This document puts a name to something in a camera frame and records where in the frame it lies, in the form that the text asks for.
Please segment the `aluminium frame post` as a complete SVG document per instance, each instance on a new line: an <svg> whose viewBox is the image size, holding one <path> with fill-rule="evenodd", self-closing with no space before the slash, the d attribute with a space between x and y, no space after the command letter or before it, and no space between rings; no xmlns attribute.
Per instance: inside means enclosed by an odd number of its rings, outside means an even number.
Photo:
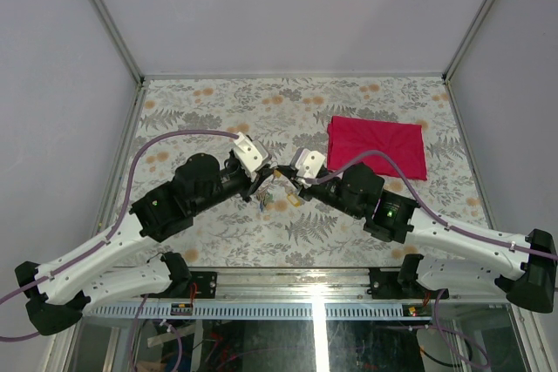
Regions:
<svg viewBox="0 0 558 372"><path fill-rule="evenodd" d="M125 39L123 38L117 24L115 23L111 12L109 11L105 0L88 0L93 11L98 17L104 28L114 50L119 55L123 65L126 67L133 82L136 85L142 85L145 80L143 71L138 66L133 54L131 53Z"/></svg>
<svg viewBox="0 0 558 372"><path fill-rule="evenodd" d="M442 73L442 78L445 82L448 82L458 70L461 61L467 54L467 51L473 43L473 40L475 39L483 23L486 21L496 1L497 0L482 0L480 7L477 9L473 17L472 22L467 27L465 35L459 42L457 50L453 54L453 57L451 58L449 64Z"/></svg>

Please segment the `right aluminium frame post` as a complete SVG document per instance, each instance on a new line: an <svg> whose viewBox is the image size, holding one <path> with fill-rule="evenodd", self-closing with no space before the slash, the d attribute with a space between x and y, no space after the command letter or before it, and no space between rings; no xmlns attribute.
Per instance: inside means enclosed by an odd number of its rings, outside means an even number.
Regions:
<svg viewBox="0 0 558 372"><path fill-rule="evenodd" d="M449 64L442 73L442 78L445 82L448 82L458 70L461 61L467 54L467 51L473 43L473 40L475 39L483 23L486 21L496 1L497 0L482 0L480 7L477 9L473 17L472 22L467 27L465 35L459 42L457 50L453 54L453 57L451 58Z"/></svg>

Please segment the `key with white-yellow tag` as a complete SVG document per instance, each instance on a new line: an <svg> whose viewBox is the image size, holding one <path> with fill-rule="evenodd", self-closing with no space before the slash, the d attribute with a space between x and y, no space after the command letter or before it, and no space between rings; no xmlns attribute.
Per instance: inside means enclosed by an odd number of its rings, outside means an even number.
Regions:
<svg viewBox="0 0 558 372"><path fill-rule="evenodd" d="M301 205L301 200L296 191L287 192L286 198L287 201L294 207L299 207Z"/></svg>

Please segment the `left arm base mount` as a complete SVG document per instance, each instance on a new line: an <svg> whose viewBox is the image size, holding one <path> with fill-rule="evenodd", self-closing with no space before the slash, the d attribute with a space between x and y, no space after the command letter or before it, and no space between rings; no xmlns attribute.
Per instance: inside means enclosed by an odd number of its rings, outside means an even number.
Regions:
<svg viewBox="0 0 558 372"><path fill-rule="evenodd" d="M217 290L218 274L215 271L193 271L189 278L179 281L171 287L171 298L214 299Z"/></svg>

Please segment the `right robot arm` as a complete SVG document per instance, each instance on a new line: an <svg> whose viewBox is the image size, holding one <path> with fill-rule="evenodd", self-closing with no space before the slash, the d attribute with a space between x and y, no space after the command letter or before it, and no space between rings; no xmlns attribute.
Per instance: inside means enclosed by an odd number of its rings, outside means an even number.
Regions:
<svg viewBox="0 0 558 372"><path fill-rule="evenodd" d="M304 200L319 200L363 220L373 238L413 246L437 248L459 256L464 266L443 267L414 257L412 266L398 275L398 289L407 297L428 290L469 289L475 293L504 294L526 310L549 314L554 308L557 252L553 236L533 229L529 234L505 233L445 218L417 196L406 198L384 188L384 179L358 163L336 176L321 168L305 179L292 166L278 171L297 188Z"/></svg>

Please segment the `aluminium front rail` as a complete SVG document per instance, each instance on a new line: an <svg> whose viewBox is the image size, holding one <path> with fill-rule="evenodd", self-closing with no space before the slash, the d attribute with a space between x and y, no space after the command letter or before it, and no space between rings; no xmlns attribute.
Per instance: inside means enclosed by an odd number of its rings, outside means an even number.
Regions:
<svg viewBox="0 0 558 372"><path fill-rule="evenodd" d="M108 302L91 314L106 319L402 320L427 318L436 294L422 291L401 300L373 300L369 269L223 268L214 299L139 297Z"/></svg>

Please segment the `metal keyring with clips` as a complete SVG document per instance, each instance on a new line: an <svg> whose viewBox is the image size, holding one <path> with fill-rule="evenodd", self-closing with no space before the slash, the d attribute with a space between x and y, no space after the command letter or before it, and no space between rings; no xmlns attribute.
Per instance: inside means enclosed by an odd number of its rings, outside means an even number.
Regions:
<svg viewBox="0 0 558 372"><path fill-rule="evenodd" d="M286 177L285 179L274 179L272 173L256 191L255 197L259 210L261 212L273 210L276 203L286 197L287 191L288 185Z"/></svg>

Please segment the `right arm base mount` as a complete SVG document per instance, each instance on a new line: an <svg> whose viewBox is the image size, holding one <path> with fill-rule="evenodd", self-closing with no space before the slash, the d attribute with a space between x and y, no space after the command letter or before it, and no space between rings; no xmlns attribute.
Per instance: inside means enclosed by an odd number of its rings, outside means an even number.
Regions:
<svg viewBox="0 0 558 372"><path fill-rule="evenodd" d="M399 273L398 267L371 267L367 294L373 300L404 299L405 291L398 282Z"/></svg>

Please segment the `red folded cloth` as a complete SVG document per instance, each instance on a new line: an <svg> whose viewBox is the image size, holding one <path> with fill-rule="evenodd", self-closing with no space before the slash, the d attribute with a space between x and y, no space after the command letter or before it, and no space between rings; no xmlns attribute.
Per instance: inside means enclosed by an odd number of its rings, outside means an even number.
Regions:
<svg viewBox="0 0 558 372"><path fill-rule="evenodd" d="M328 125L327 167L338 170L363 152L390 157L408 179L426 180L422 127L361 118L334 116Z"/></svg>

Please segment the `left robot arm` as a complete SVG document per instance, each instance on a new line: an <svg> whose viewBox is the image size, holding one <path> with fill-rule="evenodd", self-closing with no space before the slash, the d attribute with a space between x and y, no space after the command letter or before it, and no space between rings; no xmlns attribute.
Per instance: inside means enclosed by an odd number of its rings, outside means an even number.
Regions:
<svg viewBox="0 0 558 372"><path fill-rule="evenodd" d="M112 301L188 294L192 275L178 253L163 253L138 267L116 265L190 228L195 216L235 195L248 201L272 173L269 160L267 151L253 146L245 152L234 148L223 164L195 154L171 180L134 202L121 222L49 263L20 264L15 274L31 324L40 335L54 335Z"/></svg>

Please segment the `left aluminium frame post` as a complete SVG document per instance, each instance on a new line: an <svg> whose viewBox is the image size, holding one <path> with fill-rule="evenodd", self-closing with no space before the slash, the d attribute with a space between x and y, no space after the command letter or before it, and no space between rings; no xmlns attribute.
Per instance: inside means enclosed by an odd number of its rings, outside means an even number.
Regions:
<svg viewBox="0 0 558 372"><path fill-rule="evenodd" d="M98 17L104 28L114 50L119 55L123 65L126 67L133 82L136 85L142 85L145 80L143 71L138 66L133 54L131 53L125 39L123 38L117 24L115 23L111 12L109 11L105 0L88 0L93 11Z"/></svg>

